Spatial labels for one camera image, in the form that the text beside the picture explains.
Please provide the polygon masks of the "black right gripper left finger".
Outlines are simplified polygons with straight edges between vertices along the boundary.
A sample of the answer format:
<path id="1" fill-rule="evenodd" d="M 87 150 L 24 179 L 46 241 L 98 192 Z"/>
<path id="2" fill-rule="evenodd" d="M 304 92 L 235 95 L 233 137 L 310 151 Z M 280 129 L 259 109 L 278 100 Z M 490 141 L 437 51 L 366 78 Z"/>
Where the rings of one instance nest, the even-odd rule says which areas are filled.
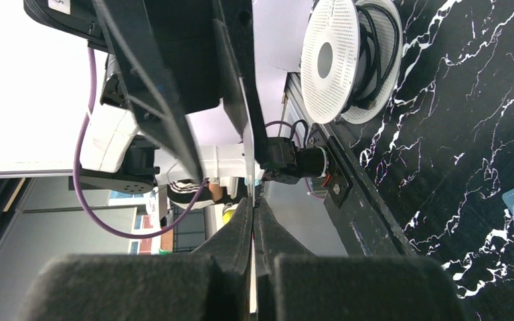
<path id="1" fill-rule="evenodd" d="M 253 208 L 191 253 L 63 255 L 41 271 L 21 320 L 248 320 Z"/>

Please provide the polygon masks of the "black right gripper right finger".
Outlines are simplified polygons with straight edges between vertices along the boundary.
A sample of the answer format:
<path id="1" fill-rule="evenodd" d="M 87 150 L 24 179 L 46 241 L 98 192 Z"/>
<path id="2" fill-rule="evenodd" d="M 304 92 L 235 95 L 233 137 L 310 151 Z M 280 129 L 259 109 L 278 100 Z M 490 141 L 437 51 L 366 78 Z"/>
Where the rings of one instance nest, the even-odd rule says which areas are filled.
<path id="1" fill-rule="evenodd" d="M 420 256 L 321 257 L 265 199 L 254 210 L 258 320 L 466 320 L 454 284 Z"/>

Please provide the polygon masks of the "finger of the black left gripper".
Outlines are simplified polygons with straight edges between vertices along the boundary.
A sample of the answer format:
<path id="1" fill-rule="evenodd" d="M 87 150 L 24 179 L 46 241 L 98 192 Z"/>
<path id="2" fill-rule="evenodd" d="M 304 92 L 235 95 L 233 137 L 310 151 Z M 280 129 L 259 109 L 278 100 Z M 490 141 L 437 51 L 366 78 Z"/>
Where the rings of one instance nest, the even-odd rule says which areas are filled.
<path id="1" fill-rule="evenodd" d="M 93 6 L 139 130 L 174 156 L 189 178 L 200 182 L 204 174 L 198 147 L 143 1 L 94 1 Z"/>
<path id="2" fill-rule="evenodd" d="M 213 1 L 212 7 L 224 110 L 248 145 L 245 155 L 265 165 L 270 155 L 256 87 L 252 2 Z"/>

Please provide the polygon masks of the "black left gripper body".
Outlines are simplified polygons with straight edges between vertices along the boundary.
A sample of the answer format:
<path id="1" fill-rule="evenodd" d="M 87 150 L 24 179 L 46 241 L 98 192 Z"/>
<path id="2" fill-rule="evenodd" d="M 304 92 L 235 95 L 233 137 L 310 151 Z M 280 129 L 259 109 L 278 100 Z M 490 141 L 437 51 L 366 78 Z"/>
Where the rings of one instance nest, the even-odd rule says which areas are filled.
<path id="1" fill-rule="evenodd" d="M 185 113 L 215 108 L 222 97 L 211 1 L 145 1 L 163 60 L 173 72 Z M 34 21 L 87 40 L 107 53 L 91 1 L 24 1 Z"/>

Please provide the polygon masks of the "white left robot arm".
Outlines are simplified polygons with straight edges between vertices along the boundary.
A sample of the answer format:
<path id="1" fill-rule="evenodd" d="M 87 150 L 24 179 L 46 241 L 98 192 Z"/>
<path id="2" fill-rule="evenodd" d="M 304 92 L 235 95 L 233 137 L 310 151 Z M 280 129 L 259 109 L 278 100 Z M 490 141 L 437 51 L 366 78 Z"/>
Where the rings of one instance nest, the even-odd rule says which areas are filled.
<path id="1" fill-rule="evenodd" d="M 106 52 L 76 182 L 141 194 L 169 181 L 255 179 L 271 161 L 251 1 L 25 1 L 34 21 Z"/>

